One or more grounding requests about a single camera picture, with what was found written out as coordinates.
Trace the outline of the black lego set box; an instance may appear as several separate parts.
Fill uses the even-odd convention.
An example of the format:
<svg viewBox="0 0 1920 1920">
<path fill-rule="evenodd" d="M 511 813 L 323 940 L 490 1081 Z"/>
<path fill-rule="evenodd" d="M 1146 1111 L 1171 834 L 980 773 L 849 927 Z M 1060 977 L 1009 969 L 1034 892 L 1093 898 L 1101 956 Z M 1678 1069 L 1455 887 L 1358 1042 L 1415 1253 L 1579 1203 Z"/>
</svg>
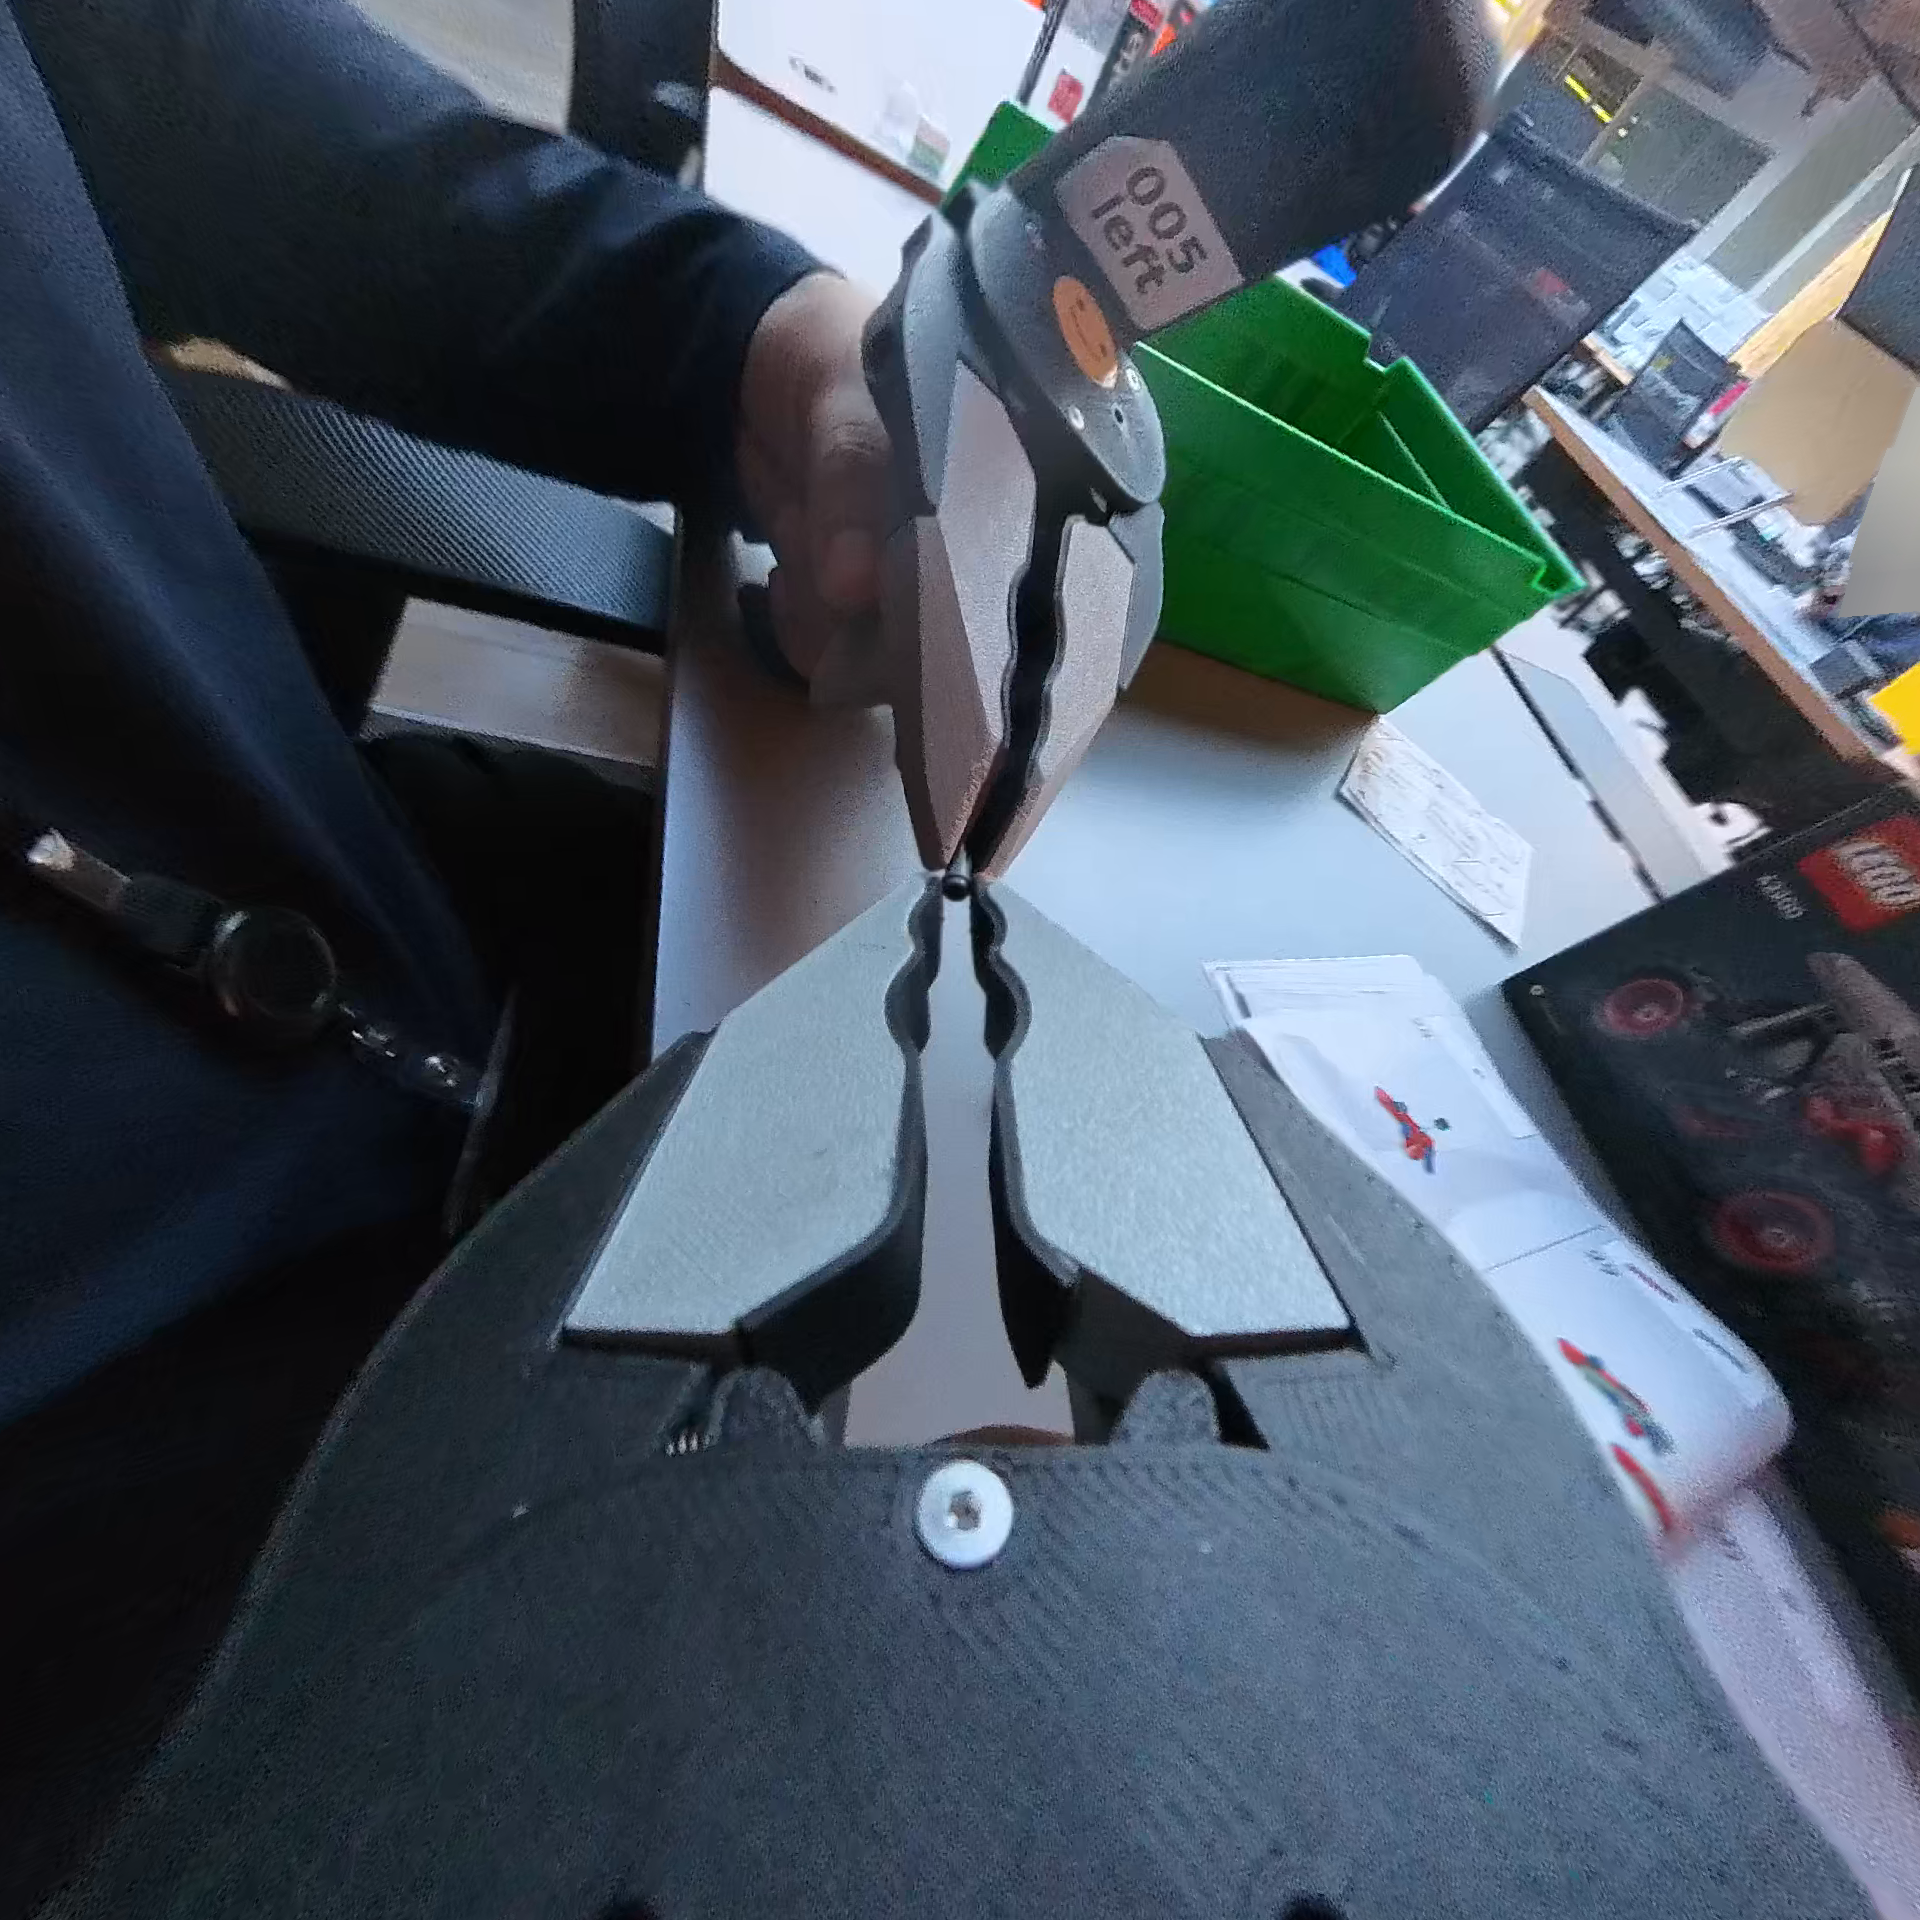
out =
<svg viewBox="0 0 1920 1920">
<path fill-rule="evenodd" d="M 1916 1690 L 1916 796 L 1769 842 L 1501 996 L 1653 1253 L 1782 1385 L 1791 1486 Z"/>
</svg>

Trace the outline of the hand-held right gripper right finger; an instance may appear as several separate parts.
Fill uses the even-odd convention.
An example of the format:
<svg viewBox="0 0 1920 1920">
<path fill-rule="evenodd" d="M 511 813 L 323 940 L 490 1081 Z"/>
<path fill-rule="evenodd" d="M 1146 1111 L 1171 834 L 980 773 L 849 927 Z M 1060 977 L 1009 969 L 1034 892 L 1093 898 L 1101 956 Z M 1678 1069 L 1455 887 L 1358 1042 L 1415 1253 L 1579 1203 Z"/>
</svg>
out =
<svg viewBox="0 0 1920 1920">
<path fill-rule="evenodd" d="M 1006 885 L 972 895 L 998 1315 L 1029 1385 L 1327 1354 L 1354 1318 L 1202 1037 Z"/>
</svg>

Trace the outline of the person's dark navy torso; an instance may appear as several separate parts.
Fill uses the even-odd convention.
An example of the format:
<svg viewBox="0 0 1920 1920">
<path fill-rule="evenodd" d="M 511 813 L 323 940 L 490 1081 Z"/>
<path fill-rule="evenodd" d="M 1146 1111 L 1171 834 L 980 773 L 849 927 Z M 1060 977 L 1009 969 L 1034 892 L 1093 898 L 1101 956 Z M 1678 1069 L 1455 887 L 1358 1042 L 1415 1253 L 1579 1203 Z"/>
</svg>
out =
<svg viewBox="0 0 1920 1920">
<path fill-rule="evenodd" d="M 81 95 L 5 6 L 5 818 L 213 921 L 314 921 L 458 1066 L 474 962 L 138 341 Z M 465 1113 L 270 1041 L 5 849 L 5 1421 L 349 1230 L 436 1203 Z"/>
</svg>

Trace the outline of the wooden background desk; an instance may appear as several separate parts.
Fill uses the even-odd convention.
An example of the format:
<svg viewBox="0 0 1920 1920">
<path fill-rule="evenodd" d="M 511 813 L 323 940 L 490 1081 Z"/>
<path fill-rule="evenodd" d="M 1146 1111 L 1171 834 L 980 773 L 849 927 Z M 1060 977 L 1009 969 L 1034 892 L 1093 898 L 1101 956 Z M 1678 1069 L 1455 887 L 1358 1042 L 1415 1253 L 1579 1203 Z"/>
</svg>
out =
<svg viewBox="0 0 1920 1920">
<path fill-rule="evenodd" d="M 1631 446 L 1542 389 L 1525 390 L 1521 405 L 1577 468 L 1585 491 L 1605 501 L 1601 516 L 1631 531 L 1666 562 L 1671 578 L 1833 756 L 1876 763 L 1916 791 L 1916 756 L 1906 747 L 1881 743 L 1842 698 L 1820 684 L 1812 660 L 1827 651 L 1825 637 L 1785 587 L 1769 582 L 1746 562 L 1732 524 L 1722 524 L 1685 487 L 1663 479 Z"/>
</svg>

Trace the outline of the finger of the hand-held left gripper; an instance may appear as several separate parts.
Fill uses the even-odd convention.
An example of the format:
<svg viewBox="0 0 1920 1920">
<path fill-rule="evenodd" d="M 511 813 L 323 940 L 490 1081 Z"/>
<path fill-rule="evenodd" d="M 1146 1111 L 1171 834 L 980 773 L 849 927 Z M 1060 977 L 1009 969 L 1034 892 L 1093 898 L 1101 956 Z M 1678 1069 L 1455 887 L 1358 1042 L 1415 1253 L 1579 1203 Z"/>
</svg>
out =
<svg viewBox="0 0 1920 1920">
<path fill-rule="evenodd" d="M 1003 878 L 1087 756 L 1162 625 L 1163 507 L 1069 514 L 1039 599 L 1017 622 L 1013 734 L 972 830 L 980 879 Z"/>
<path fill-rule="evenodd" d="M 894 715 L 918 861 L 963 852 L 1013 743 L 1017 589 L 1037 533 L 1037 477 L 1002 398 L 972 367 L 948 387 L 935 503 L 881 558 L 881 610 L 809 669 L 815 706 Z"/>
</svg>

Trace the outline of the open lego instruction booklet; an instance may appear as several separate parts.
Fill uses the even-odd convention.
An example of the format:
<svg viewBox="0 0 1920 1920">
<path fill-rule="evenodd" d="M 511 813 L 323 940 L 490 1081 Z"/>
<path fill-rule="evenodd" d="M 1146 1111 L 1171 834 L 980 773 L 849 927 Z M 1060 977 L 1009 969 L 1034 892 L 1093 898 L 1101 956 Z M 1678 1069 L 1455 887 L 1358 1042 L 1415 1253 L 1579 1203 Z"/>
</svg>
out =
<svg viewBox="0 0 1920 1920">
<path fill-rule="evenodd" d="M 1415 958 L 1207 962 L 1229 1028 L 1499 1298 L 1654 1539 L 1785 1450 L 1764 1362 L 1577 1180 Z"/>
</svg>

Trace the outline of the white sticker sheet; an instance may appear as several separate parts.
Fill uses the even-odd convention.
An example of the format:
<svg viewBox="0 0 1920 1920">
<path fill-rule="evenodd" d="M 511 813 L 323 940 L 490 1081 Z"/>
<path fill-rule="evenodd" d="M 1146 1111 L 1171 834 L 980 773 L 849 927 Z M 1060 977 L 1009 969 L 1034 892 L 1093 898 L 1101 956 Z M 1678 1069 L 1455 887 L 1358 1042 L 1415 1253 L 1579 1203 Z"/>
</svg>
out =
<svg viewBox="0 0 1920 1920">
<path fill-rule="evenodd" d="M 1386 718 L 1358 738 L 1338 798 L 1509 951 L 1522 948 L 1534 849 Z"/>
</svg>

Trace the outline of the person's left forearm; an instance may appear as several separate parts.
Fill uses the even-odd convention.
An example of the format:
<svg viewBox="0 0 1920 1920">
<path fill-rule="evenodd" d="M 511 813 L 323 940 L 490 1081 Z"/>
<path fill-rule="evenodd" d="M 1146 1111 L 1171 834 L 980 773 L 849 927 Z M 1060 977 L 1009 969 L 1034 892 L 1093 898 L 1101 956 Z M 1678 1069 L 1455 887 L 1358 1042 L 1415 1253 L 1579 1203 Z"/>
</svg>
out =
<svg viewBox="0 0 1920 1920">
<path fill-rule="evenodd" d="M 740 382 L 818 268 L 526 126 L 355 4 L 13 4 L 139 332 L 580 490 L 738 511 Z"/>
</svg>

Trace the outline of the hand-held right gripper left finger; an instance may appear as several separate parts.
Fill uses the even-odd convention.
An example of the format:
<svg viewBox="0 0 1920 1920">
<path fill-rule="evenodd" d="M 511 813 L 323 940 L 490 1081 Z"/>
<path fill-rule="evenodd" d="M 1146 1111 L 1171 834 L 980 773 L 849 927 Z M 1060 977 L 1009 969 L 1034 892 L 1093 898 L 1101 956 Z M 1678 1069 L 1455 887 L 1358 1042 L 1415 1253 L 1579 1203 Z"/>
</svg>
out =
<svg viewBox="0 0 1920 1920">
<path fill-rule="evenodd" d="M 691 1054 L 563 1332 L 805 1409 L 844 1394 L 921 1295 L 925 879 L 740 1002 Z"/>
</svg>

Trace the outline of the green plastic bin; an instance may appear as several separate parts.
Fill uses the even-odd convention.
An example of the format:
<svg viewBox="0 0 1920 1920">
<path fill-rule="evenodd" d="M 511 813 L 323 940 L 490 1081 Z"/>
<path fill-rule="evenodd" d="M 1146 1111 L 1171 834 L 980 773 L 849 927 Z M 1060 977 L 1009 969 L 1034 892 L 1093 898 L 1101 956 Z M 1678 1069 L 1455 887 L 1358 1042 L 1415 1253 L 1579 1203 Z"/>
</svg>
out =
<svg viewBox="0 0 1920 1920">
<path fill-rule="evenodd" d="M 1575 571 L 1474 439 L 1405 359 L 1370 359 L 1367 333 L 1271 274 L 1125 343 L 1119 306 L 1091 254 L 998 185 L 1047 145 L 1014 105 L 996 109 L 954 196 L 989 371 L 1037 379 L 1030 441 L 995 418 L 965 479 L 982 491 L 958 529 L 918 531 L 921 610 L 941 618 L 998 714 L 1030 571 L 1050 596 L 1035 476 L 1067 483 L 1119 458 L 1146 477 L 1149 427 L 1165 450 L 1163 519 L 1109 537 L 1158 534 L 1158 636 L 1365 714 L 1393 714 L 1555 599 Z"/>
</svg>

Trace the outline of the black badge reel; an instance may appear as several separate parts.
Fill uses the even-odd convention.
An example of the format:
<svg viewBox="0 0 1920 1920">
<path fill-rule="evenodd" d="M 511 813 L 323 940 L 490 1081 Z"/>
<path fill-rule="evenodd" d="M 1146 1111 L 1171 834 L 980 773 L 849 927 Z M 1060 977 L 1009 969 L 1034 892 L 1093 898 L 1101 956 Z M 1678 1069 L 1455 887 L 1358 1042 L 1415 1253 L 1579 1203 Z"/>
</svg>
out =
<svg viewBox="0 0 1920 1920">
<path fill-rule="evenodd" d="M 321 926 L 290 908 L 229 903 L 183 879 L 122 871 L 52 823 L 5 810 L 5 867 L 77 908 L 143 962 L 183 980 L 260 1050 L 333 1050 L 410 1097 L 477 1118 L 492 1066 L 415 1045 L 348 994 Z"/>
</svg>

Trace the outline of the brown cardboard box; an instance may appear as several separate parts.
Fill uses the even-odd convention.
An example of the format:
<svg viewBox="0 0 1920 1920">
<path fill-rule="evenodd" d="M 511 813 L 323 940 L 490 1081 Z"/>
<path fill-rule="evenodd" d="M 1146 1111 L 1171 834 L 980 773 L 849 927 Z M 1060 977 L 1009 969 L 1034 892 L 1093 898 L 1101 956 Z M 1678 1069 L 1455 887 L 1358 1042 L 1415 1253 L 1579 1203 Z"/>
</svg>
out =
<svg viewBox="0 0 1920 1920">
<path fill-rule="evenodd" d="M 1717 452 L 1755 468 L 1806 525 L 1842 516 L 1897 439 L 1917 375 L 1916 177 L 1854 286 L 1753 377 Z"/>
</svg>

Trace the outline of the black office chair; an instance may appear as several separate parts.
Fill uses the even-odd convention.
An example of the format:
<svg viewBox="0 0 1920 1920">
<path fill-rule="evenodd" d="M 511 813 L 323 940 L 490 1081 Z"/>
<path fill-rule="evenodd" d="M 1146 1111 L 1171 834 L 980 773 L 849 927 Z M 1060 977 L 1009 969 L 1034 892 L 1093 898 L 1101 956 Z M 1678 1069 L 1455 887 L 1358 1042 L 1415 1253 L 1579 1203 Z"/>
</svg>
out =
<svg viewBox="0 0 1920 1920">
<path fill-rule="evenodd" d="M 651 1047 L 665 521 L 178 337 L 163 382 L 506 993 L 476 1215 Z"/>
</svg>

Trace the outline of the person's left hand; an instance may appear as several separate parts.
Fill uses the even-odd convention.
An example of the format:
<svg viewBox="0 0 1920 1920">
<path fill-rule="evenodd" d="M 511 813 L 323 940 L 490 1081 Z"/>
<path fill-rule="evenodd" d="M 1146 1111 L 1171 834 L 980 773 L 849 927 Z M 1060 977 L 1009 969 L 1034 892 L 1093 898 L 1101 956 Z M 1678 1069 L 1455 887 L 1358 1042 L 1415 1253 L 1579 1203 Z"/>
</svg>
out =
<svg viewBox="0 0 1920 1920">
<path fill-rule="evenodd" d="M 735 394 L 735 479 L 772 549 L 774 645 L 802 676 L 881 606 L 891 449 L 862 365 L 875 300 L 833 273 L 759 317 Z"/>
</svg>

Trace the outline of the grey flat device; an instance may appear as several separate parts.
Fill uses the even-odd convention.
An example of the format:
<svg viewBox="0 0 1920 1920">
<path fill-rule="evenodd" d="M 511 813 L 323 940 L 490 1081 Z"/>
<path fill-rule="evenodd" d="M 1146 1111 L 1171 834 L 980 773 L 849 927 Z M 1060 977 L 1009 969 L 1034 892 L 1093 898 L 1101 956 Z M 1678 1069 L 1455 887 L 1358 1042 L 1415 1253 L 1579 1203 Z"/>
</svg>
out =
<svg viewBox="0 0 1920 1920">
<path fill-rule="evenodd" d="M 1732 868 L 1646 732 L 1622 715 L 1577 649 L 1530 622 L 1505 636 L 1494 657 L 1654 895 L 1679 895 Z"/>
</svg>

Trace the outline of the black monitor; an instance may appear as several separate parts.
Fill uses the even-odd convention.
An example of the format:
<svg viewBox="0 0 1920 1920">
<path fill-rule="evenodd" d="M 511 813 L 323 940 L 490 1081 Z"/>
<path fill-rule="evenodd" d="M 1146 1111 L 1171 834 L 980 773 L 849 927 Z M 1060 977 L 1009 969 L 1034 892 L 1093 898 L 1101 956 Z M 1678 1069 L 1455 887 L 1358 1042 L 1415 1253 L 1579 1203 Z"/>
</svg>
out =
<svg viewBox="0 0 1920 1920">
<path fill-rule="evenodd" d="M 1509 113 L 1334 311 L 1370 333 L 1375 363 L 1410 361 L 1479 435 L 1694 234 Z"/>
</svg>

